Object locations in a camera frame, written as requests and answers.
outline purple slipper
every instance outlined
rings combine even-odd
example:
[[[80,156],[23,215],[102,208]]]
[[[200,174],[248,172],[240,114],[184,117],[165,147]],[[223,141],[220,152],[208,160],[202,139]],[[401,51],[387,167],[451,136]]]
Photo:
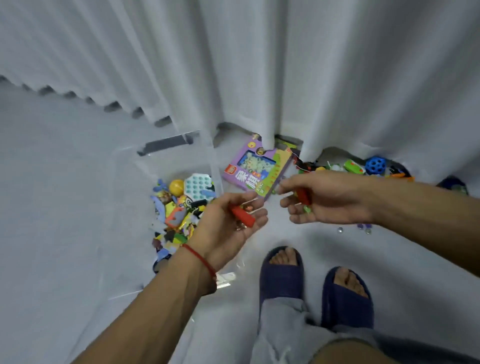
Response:
[[[262,263],[260,270],[260,310],[265,300],[276,297],[303,298],[303,263],[299,252],[296,266],[286,264],[270,264],[280,250],[287,246],[279,246],[271,250]]]
[[[333,283],[336,270],[332,268],[325,278],[322,294],[322,323],[320,326],[331,330],[335,325],[352,328],[373,328],[372,295],[365,282],[353,270],[369,298]]]

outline toy box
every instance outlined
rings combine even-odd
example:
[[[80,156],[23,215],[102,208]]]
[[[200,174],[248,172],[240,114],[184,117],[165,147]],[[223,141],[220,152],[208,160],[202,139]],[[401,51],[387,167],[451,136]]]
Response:
[[[275,139],[275,148],[265,150],[262,137],[254,134],[225,168],[222,177],[243,190],[255,190],[267,198],[292,158],[296,145]]]

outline person's right hand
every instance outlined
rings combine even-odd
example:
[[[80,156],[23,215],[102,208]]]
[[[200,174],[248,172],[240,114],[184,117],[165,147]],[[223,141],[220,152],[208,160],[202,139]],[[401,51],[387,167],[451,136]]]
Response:
[[[304,212],[304,205],[293,194],[280,201],[280,206],[288,208],[290,221],[295,224],[315,221],[331,224],[373,223],[372,213],[365,201],[368,188],[376,179],[376,176],[319,170],[282,180],[277,193],[294,192],[298,187],[311,190],[310,213]]]

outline red bracelet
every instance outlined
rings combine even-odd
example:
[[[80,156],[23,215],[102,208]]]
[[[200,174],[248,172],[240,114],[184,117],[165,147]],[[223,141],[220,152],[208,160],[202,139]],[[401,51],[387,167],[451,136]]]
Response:
[[[182,244],[182,246],[184,246],[185,248],[187,248],[187,250],[192,253],[194,256],[196,256],[198,259],[200,259],[200,261],[204,264],[204,266],[208,269],[208,271],[210,272],[210,275],[212,276],[212,278],[216,279],[216,272],[215,272],[215,269],[213,269],[213,267],[204,259],[204,257],[202,257],[200,254],[198,254],[196,251],[193,250],[193,248],[187,244]]]

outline floor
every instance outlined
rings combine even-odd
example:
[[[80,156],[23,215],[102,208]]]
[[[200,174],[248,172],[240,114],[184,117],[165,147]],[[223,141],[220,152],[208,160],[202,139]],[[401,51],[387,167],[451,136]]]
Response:
[[[99,289],[105,286],[102,242],[112,151],[175,132],[171,124],[154,128],[121,110],[104,113],[79,99],[41,97],[5,82],[0,120],[0,290],[6,293],[0,361],[69,362],[135,297],[106,300]],[[216,148],[220,167],[245,137],[224,132]],[[367,235],[350,226],[340,234],[338,226],[291,224],[278,200],[268,199],[269,224],[233,264],[234,284],[200,301],[173,363],[249,361],[260,264],[280,244],[302,254],[306,302],[317,322],[323,278],[343,265],[367,282],[378,330],[480,358],[480,280],[380,227]]]

